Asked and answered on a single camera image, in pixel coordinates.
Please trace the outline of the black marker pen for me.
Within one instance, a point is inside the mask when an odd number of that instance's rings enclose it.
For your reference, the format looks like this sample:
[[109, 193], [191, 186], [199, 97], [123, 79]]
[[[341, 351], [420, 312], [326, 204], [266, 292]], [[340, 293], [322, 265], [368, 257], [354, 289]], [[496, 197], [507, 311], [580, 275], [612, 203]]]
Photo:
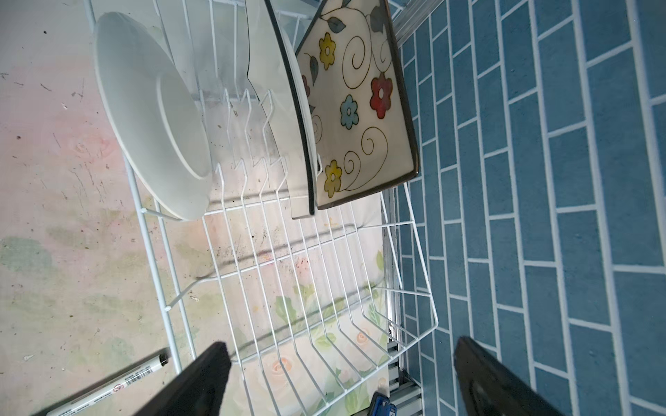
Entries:
[[128, 386], [136, 383], [137, 381], [142, 380], [143, 378], [161, 370], [169, 362], [169, 356], [166, 352], [161, 352], [153, 357], [140, 362], [137, 366], [128, 370], [127, 372], [113, 378], [111, 381], [108, 381], [98, 388], [94, 388], [88, 393], [79, 395], [73, 400], [66, 402], [60, 407], [56, 407], [50, 412], [47, 412], [48, 416], [64, 416], [64, 415], [76, 415], [82, 412], [83, 410], [95, 406], [97, 403], [106, 400], [110, 396], [118, 393], [119, 391], [127, 388]]

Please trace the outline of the round white plate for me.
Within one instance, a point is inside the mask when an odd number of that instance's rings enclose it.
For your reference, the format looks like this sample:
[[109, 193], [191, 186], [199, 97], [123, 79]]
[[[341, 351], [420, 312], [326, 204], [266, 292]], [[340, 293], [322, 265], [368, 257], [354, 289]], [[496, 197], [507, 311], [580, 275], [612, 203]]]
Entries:
[[206, 130], [168, 54], [132, 17], [98, 18], [95, 74], [116, 138], [155, 200], [183, 220], [202, 217], [213, 183]]

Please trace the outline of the blue black handheld tool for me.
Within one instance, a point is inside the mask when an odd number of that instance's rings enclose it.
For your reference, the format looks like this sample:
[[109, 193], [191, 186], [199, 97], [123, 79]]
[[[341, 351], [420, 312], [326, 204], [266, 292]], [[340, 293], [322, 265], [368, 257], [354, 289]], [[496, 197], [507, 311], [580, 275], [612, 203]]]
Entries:
[[370, 402], [368, 416], [397, 416], [397, 408], [387, 395], [376, 391]]

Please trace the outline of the floral square plate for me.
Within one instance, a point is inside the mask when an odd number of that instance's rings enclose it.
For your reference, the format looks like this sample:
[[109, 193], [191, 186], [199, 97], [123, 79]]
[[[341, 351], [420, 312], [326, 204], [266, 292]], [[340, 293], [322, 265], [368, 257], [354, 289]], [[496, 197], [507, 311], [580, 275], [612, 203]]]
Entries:
[[321, 172], [317, 208], [415, 178], [421, 167], [386, 1], [323, 1], [297, 59]]

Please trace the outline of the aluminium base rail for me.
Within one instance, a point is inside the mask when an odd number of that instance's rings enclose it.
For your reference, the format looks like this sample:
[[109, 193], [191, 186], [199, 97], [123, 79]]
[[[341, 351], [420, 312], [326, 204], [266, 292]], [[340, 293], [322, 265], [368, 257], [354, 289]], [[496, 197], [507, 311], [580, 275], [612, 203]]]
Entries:
[[390, 400], [398, 415], [423, 415], [421, 387], [418, 386], [400, 365], [402, 357], [388, 364], [390, 378]]

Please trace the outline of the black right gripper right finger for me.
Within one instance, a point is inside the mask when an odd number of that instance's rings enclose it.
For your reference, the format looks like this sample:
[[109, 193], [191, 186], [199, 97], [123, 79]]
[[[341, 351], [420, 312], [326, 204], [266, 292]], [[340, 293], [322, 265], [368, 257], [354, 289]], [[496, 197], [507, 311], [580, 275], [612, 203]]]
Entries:
[[454, 367], [469, 415], [561, 414], [469, 336], [456, 343]]

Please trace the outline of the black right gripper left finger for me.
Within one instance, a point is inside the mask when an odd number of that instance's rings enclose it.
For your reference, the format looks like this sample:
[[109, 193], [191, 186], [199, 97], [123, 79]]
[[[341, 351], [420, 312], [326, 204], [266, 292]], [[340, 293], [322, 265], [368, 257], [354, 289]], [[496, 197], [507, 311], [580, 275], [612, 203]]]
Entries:
[[220, 415], [232, 361], [215, 341], [136, 415]]

